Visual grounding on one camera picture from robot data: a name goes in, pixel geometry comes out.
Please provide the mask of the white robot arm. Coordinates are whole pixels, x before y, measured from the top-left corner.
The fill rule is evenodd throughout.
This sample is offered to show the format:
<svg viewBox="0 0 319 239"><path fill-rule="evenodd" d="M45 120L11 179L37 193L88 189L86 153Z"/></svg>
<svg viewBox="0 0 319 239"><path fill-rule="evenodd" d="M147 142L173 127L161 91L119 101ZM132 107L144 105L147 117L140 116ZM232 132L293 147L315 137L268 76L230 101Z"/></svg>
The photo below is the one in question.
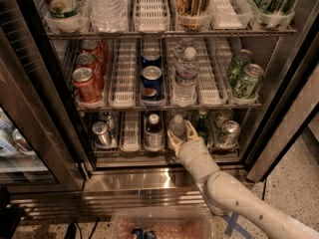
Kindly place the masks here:
<svg viewBox="0 0 319 239"><path fill-rule="evenodd" d="M319 232L269 205L242 182L223 171L203 139L187 120L186 141L171 130L167 137L176 159L190 173L209 210L216 215L235 212L261 229L270 239L319 239Z"/></svg>

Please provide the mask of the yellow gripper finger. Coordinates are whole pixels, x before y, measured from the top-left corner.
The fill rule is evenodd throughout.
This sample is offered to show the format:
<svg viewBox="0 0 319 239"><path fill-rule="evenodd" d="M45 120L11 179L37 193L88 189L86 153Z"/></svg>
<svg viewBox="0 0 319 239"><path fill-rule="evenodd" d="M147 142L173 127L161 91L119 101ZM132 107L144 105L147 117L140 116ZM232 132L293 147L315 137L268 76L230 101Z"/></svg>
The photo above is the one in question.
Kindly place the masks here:
<svg viewBox="0 0 319 239"><path fill-rule="evenodd" d="M192 123L189 120L185 121L186 125L186 140L197 140L199 142L203 142L203 138L197 134L196 129L193 127Z"/></svg>
<svg viewBox="0 0 319 239"><path fill-rule="evenodd" d="M175 136L171 130L169 129L167 131L167 137L169 139L169 142L174 150L174 154L176 157L179 157L179 150L181 148L181 146L183 145L183 141L178 138L177 136Z"/></svg>

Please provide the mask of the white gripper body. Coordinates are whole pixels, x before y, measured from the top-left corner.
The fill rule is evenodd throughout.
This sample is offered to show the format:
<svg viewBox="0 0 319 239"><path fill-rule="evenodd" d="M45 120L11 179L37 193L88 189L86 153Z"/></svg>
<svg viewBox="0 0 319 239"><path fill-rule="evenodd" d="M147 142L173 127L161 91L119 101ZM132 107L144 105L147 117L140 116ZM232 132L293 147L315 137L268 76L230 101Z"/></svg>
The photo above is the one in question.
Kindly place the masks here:
<svg viewBox="0 0 319 239"><path fill-rule="evenodd" d="M177 153L177 158L195 183L204 184L212 173L219 171L219 166L200 140L193 139L183 143Z"/></svg>

